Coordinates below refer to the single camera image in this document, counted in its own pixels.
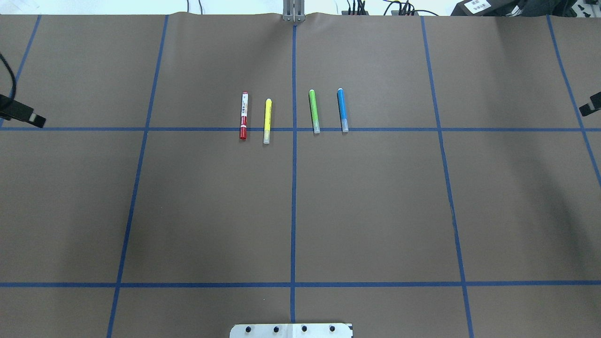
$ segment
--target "marker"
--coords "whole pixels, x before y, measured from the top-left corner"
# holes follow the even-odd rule
[[[319,134],[319,117],[317,116],[317,100],[315,98],[315,91],[311,89],[309,91],[309,106],[311,107],[311,120],[313,121],[313,133]]]
[[[346,119],[346,106],[344,105],[344,90],[338,89],[338,107],[340,109],[340,124],[342,125],[342,132],[349,132],[349,121]]]
[[[265,127],[263,128],[263,144],[269,144],[271,132],[271,99],[265,100]]]
[[[242,92],[242,110],[240,112],[240,139],[246,139],[246,117],[248,116],[248,92]]]

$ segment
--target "silver hinge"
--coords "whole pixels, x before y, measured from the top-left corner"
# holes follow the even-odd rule
[[[305,21],[305,0],[284,0],[282,17],[286,22]]]

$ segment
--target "vertical blue line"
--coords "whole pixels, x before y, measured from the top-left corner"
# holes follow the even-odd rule
[[[154,69],[154,79],[152,83],[152,90],[150,92],[150,101],[148,103],[148,113],[146,114],[146,124],[144,127],[144,136],[142,137],[142,146],[140,147],[140,155],[138,157],[138,168],[136,169],[136,178],[133,183],[132,201],[129,205],[129,214],[127,216],[127,226],[125,228],[125,237],[123,238],[123,247],[121,248],[121,259],[119,261],[119,270],[117,272],[117,286],[115,287],[115,293],[113,295],[113,303],[111,307],[111,317],[109,318],[109,325],[106,332],[106,337],[111,338],[113,324],[115,323],[115,314],[117,313],[117,303],[119,301],[119,291],[121,289],[121,279],[123,278],[123,267],[125,266],[125,257],[127,254],[127,245],[129,243],[129,234],[132,229],[133,210],[136,206],[136,197],[138,195],[138,186],[140,183],[140,173],[142,171],[142,163],[144,162],[144,152],[146,151],[146,141],[148,140],[148,130],[150,128],[150,118],[152,116],[152,107],[154,104],[154,92],[156,91],[156,83],[159,80],[160,61],[163,57],[163,46],[165,45],[165,35],[167,33],[167,23],[169,16],[165,16],[163,22],[163,34],[160,38],[159,56],[156,60],[156,68]]]
[[[584,144],[587,147],[588,155],[591,158],[591,162],[593,163],[593,170],[595,171],[595,175],[597,176],[597,183],[601,186],[601,174],[599,173],[599,167],[597,166],[597,161],[595,160],[595,155],[593,154],[593,149],[591,148],[591,144],[588,142],[587,131],[584,129],[584,123],[582,122],[582,117],[580,116],[580,111],[578,110],[578,106],[576,105],[576,100],[574,99],[574,94],[572,93],[572,86],[570,86],[570,81],[567,79],[566,70],[563,66],[563,62],[561,61],[560,49],[557,46],[557,40],[555,39],[555,32],[553,31],[553,24],[551,23],[551,17],[547,15],[547,24],[549,25],[549,32],[551,34],[551,40],[553,40],[553,47],[555,48],[555,55],[557,56],[557,63],[560,65],[561,74],[564,77],[564,82],[566,83],[567,92],[570,95],[570,100],[572,101],[572,107],[574,108],[574,113],[576,114],[576,118],[578,119],[578,125],[580,125],[580,130],[582,131],[582,137],[584,138]]]
[[[17,75],[14,77],[14,82],[16,84],[19,83],[19,78],[21,77],[21,72],[23,71],[23,66],[25,65],[25,60],[27,60],[27,56],[29,55],[29,50],[31,49],[31,45],[34,42],[35,34],[37,33],[37,28],[40,26],[41,15],[38,15],[37,20],[35,21],[34,30],[31,32],[31,36],[29,37],[29,42],[27,43],[27,48],[25,48],[25,53],[23,54],[23,58],[21,59],[21,64],[19,64],[19,69],[17,70]],[[0,128],[4,124],[4,119],[0,118]]]
[[[447,197],[451,207],[451,217],[453,219],[453,231],[455,234],[455,249],[457,251],[457,262],[459,263],[459,276],[461,277],[463,291],[463,305],[465,306],[465,316],[468,322],[468,333],[470,338],[474,338],[474,328],[472,326],[472,314],[469,308],[468,287],[465,283],[465,270],[463,269],[463,255],[461,254],[461,244],[459,241],[459,230],[457,228],[457,217],[455,215],[455,203],[453,202],[453,192],[451,190],[451,180],[449,179],[449,170],[447,165],[447,154],[445,152],[444,140],[442,139],[441,117],[438,113],[438,100],[436,99],[436,89],[434,87],[434,76],[432,74],[432,62],[430,61],[430,49],[428,48],[428,37],[426,34],[426,23],[424,17],[421,19],[421,32],[424,36],[424,49],[426,50],[426,63],[428,64],[428,75],[430,77],[430,91],[432,92],[432,102],[434,104],[434,115],[436,117],[436,128],[438,129],[438,143],[441,148],[442,167],[445,172],[445,182],[447,184]]]
[[[296,322],[296,25],[292,27],[292,206],[290,232],[290,322]]]

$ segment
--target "blue marker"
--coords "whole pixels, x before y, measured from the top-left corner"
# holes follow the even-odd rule
[[[338,107],[340,109],[340,123],[342,124],[342,132],[349,132],[349,121],[346,119],[346,106],[344,105],[344,90],[338,89]]]

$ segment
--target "white bracket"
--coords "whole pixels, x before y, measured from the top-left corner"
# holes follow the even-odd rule
[[[305,21],[305,0],[284,0],[282,18],[287,22]]]
[[[353,324],[239,324],[230,338],[353,338]]]

